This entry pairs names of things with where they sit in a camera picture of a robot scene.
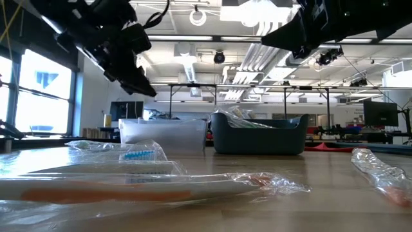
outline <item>window frame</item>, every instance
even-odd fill
[[[7,48],[0,46],[0,56],[10,59],[10,52]],[[3,82],[4,86],[7,86],[9,89],[8,94],[8,108],[7,108],[7,116],[6,122],[15,126],[15,119],[17,115],[17,103],[19,100],[19,91],[31,93],[34,95],[38,95],[40,97],[47,97],[50,99],[55,100],[64,100],[67,101],[69,104],[68,109],[68,121],[67,121],[67,130],[66,133],[51,133],[51,132],[24,132],[25,135],[40,135],[40,136],[50,136],[50,135],[72,135],[73,134],[73,114],[74,114],[74,107],[75,107],[75,91],[76,91],[76,82],[77,82],[77,72],[73,69],[71,70],[71,81],[70,81],[70,97],[69,99],[64,99],[62,97],[58,97],[49,93],[44,93],[38,90],[33,90],[29,88],[25,88],[19,86],[20,84],[20,71],[21,71],[21,58],[23,53],[16,53],[12,51],[12,76],[10,78],[10,83]]]

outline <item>ceiling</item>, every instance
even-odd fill
[[[202,26],[194,26],[189,20],[190,14],[194,9],[194,5],[199,1],[186,0],[185,2],[193,2],[187,5],[171,5],[168,14],[163,18],[163,21],[156,27],[148,29],[148,35],[155,34],[176,34],[176,35],[256,35],[259,26],[246,27],[241,22],[235,21],[220,21],[220,10],[222,0],[208,0],[209,5],[199,5],[199,10],[207,10],[207,19]],[[138,22],[144,23],[150,15],[163,10],[164,4],[146,5],[135,4],[131,1],[131,5],[136,10]],[[24,6],[30,11],[30,5]],[[200,13],[195,13],[195,19],[200,18]],[[375,38],[375,32],[356,35],[356,38]],[[412,24],[405,26],[391,36],[391,38],[412,38]],[[182,82],[185,67],[176,61],[174,58],[174,46],[177,42],[152,42],[152,48],[141,55],[141,59],[145,60],[146,75],[151,82]],[[195,56],[197,62],[193,64],[193,70],[198,76],[202,76],[201,81],[207,83],[220,83],[223,79],[222,72],[225,66],[241,64],[248,50],[250,43],[191,43],[195,47]],[[267,50],[269,47],[263,47],[262,50]],[[374,85],[382,84],[382,72],[390,68],[389,64],[395,64],[399,60],[412,57],[412,46],[370,46],[370,45],[344,45],[342,46],[344,57],[338,58],[331,66],[319,67],[315,64],[318,56],[312,57],[307,63],[304,63],[291,75],[293,79],[288,78],[292,85],[340,85],[348,86],[350,81],[356,77],[358,71],[365,71],[368,80]],[[225,54],[224,64],[214,64],[213,58],[216,51],[221,50]],[[276,55],[271,57],[271,60],[277,59]],[[262,70],[263,74],[257,75],[258,82],[262,80],[262,76],[266,75],[270,70],[269,65]]]

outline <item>plastic storage container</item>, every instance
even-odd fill
[[[213,113],[214,149],[224,154],[298,155],[303,152],[309,115],[287,120],[248,120],[269,128],[232,128],[223,113]]]
[[[207,123],[203,120],[119,119],[122,144],[153,139],[167,151],[202,151],[205,149]]]

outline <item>desk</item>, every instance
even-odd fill
[[[20,167],[15,169],[43,168],[46,160],[49,166],[62,165],[70,158],[67,153],[68,148],[22,151],[18,158]],[[376,155],[387,164],[412,173],[412,159]],[[412,209],[400,208],[375,191],[350,162],[350,153],[219,155],[213,148],[206,148],[205,154],[176,151],[167,156],[170,160],[179,160],[192,174],[270,171],[309,185],[312,192],[278,195],[253,203],[248,197],[229,198],[215,200],[212,204],[198,203],[145,215],[126,214],[61,223],[30,228],[30,231],[411,231]],[[43,158],[41,162],[34,162],[36,157]]]

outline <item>clear plastic bin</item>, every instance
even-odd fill
[[[207,123],[203,120],[119,119],[122,144],[153,139],[167,151],[202,151],[205,149]]]

